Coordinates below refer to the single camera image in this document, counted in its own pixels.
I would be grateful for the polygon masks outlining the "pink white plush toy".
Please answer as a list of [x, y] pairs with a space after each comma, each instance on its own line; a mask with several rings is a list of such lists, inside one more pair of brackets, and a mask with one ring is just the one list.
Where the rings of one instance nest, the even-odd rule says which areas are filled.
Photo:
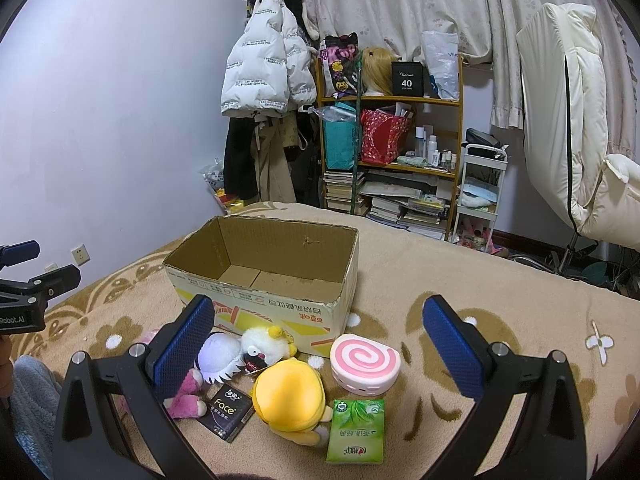
[[204, 379], [199, 370], [191, 368], [173, 398], [163, 400], [172, 419], [197, 419], [205, 415], [207, 406], [201, 398]]

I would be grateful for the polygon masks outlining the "yellow plush toy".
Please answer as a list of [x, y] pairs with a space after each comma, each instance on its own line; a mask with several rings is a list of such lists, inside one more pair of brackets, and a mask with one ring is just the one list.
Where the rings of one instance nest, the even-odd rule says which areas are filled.
[[266, 368], [250, 392], [254, 411], [277, 436], [310, 448], [329, 439], [326, 426], [333, 416], [318, 372], [308, 363], [289, 358]]

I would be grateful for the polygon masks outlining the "green tissue pack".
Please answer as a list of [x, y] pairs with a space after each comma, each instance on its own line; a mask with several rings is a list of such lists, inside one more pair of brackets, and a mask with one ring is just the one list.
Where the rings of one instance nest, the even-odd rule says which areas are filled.
[[335, 400], [326, 462], [379, 465], [384, 460], [383, 400]]

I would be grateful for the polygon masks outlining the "pink swirl roll pillow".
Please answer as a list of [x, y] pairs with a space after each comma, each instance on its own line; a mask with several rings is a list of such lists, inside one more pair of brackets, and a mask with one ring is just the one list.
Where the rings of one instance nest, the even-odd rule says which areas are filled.
[[334, 380], [357, 396], [382, 396], [396, 382], [401, 366], [398, 351], [353, 334], [339, 336], [330, 350]]

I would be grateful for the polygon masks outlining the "purple white plush toy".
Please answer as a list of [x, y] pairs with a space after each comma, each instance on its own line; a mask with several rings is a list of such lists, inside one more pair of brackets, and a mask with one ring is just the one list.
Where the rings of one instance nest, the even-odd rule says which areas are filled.
[[223, 384], [244, 367], [241, 341], [224, 332], [211, 333], [195, 360], [196, 368], [209, 384]]

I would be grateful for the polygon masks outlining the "open cardboard box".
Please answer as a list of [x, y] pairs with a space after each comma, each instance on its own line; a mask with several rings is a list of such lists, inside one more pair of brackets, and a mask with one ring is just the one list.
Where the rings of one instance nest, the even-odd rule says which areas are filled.
[[298, 351], [328, 356], [357, 287], [359, 234], [351, 226], [215, 217], [164, 260], [183, 302], [215, 306], [215, 324], [242, 334], [277, 325]]

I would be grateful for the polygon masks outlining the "black hanging coat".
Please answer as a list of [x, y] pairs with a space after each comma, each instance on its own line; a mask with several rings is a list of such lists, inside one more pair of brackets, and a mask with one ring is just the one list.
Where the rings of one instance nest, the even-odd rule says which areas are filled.
[[253, 118], [229, 119], [224, 146], [224, 190], [240, 200], [252, 200], [258, 195], [252, 141], [255, 136]]

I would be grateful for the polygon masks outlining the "white utility cart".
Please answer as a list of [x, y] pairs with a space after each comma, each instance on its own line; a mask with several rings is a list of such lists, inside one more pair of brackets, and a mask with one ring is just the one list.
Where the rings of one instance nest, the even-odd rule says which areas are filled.
[[503, 181], [508, 169], [505, 148], [465, 143], [460, 162], [450, 242], [478, 252], [503, 256], [494, 243]]

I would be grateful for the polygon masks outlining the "beige hanging coat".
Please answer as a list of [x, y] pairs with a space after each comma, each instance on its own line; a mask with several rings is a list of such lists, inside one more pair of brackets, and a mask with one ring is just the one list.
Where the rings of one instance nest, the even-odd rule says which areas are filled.
[[254, 128], [254, 167], [258, 198], [263, 202], [296, 203], [286, 148], [305, 151], [307, 140], [300, 136], [294, 114], [269, 117]]

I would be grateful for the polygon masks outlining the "red gift bag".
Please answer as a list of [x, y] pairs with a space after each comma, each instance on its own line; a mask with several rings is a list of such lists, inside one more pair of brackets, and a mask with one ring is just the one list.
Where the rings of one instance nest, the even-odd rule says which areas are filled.
[[360, 160], [375, 166], [386, 166], [394, 162], [405, 143], [412, 120], [382, 110], [363, 110], [360, 122]]

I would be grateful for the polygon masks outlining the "wooden bookshelf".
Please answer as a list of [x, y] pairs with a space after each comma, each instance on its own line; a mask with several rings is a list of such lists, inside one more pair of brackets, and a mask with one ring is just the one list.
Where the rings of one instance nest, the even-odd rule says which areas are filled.
[[[314, 110], [320, 122], [321, 179], [327, 171], [363, 172], [360, 193], [370, 200], [366, 216], [391, 226], [434, 226], [442, 238], [449, 238], [454, 221], [451, 207], [454, 196], [440, 197], [441, 183], [454, 183], [457, 167], [454, 160], [461, 153], [462, 131], [438, 130], [421, 122], [422, 105], [452, 108], [461, 114], [462, 99], [442, 100], [423, 65], [424, 97], [368, 96], [362, 79], [361, 52], [354, 48], [329, 48], [321, 51], [317, 61], [318, 105]], [[345, 103], [356, 110], [357, 125], [354, 144], [354, 164], [349, 170], [326, 168], [324, 130], [321, 117], [323, 107]], [[412, 126], [399, 156], [386, 166], [366, 164], [360, 160], [363, 110], [382, 110], [396, 116], [409, 117]]]

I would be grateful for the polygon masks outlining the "black box marked 40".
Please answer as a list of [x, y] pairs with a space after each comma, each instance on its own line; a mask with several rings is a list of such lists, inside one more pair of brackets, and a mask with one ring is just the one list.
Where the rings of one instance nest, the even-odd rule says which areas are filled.
[[423, 65], [419, 62], [393, 62], [392, 89], [394, 96], [415, 96], [416, 98], [423, 98]]

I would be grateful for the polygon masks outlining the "blonde wig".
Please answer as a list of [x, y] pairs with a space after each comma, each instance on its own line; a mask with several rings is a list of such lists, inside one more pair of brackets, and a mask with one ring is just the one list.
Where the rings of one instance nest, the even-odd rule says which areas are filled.
[[398, 56], [382, 47], [362, 50], [362, 79], [368, 96], [390, 96], [393, 93], [392, 64]]

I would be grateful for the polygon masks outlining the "white plastic bag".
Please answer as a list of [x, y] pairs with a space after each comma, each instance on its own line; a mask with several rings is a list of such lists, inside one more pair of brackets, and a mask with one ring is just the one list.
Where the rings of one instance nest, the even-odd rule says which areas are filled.
[[452, 32], [422, 32], [421, 47], [437, 95], [445, 101], [459, 99], [458, 35]]

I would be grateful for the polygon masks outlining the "white wall socket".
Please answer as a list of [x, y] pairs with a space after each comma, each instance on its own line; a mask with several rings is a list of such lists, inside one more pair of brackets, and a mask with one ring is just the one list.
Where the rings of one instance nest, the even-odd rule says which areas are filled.
[[85, 244], [82, 244], [78, 247], [73, 248], [70, 251], [75, 263], [78, 266], [82, 266], [83, 264], [90, 261], [90, 255], [88, 253], [88, 249]]

